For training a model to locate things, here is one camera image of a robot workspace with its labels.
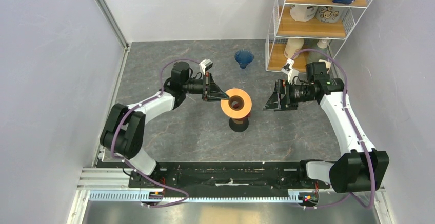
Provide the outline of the blue coffee filter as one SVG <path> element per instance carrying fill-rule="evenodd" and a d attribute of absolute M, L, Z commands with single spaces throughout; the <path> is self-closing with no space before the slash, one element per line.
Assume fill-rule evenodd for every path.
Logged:
<path fill-rule="evenodd" d="M 241 69 L 245 69 L 254 60 L 254 55 L 251 51 L 242 49 L 235 53 L 234 59 Z"/>

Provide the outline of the orange coffee dripper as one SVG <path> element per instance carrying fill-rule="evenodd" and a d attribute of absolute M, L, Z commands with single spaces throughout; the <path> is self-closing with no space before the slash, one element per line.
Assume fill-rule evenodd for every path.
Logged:
<path fill-rule="evenodd" d="M 229 99 L 221 100 L 221 110 L 229 118 L 228 124 L 234 132 L 244 132 L 249 126 L 252 100 L 249 94 L 239 88 L 226 91 Z"/>

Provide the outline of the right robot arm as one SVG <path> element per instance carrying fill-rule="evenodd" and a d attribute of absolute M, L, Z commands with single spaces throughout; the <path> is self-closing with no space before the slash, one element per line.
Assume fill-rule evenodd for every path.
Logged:
<path fill-rule="evenodd" d="M 316 180 L 330 184 L 337 193 L 377 191 L 389 165 L 386 151 L 368 139 L 350 105 L 346 82 L 332 78 L 325 62 L 306 65 L 307 82 L 296 84 L 298 71 L 288 59 L 282 68 L 287 79 L 275 82 L 265 111 L 296 110 L 300 103 L 316 101 L 327 115 L 337 137 L 341 157 L 336 162 L 303 160 L 297 183 L 308 188 Z"/>

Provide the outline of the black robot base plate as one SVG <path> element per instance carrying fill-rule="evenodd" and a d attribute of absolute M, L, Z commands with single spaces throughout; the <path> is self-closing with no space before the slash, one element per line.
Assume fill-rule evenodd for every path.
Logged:
<path fill-rule="evenodd" d="M 289 189 L 330 185 L 302 176 L 299 162 L 160 162 L 150 179 L 129 173 L 128 187 L 161 191 L 168 198 L 286 197 Z"/>

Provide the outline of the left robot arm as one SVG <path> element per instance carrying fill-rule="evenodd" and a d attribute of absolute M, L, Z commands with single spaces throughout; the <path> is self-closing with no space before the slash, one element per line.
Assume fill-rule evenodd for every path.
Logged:
<path fill-rule="evenodd" d="M 199 94 L 203 101 L 228 100 L 229 96 L 215 83 L 209 70 L 213 62 L 196 62 L 199 76 L 193 76 L 188 59 L 172 61 L 170 77 L 161 80 L 157 93 L 130 105 L 115 104 L 100 135 L 100 144 L 111 156 L 124 159 L 141 172 L 141 180 L 148 187 L 156 187 L 161 174 L 155 170 L 157 162 L 143 149 L 145 125 L 161 114 L 179 107 L 187 94 Z"/>

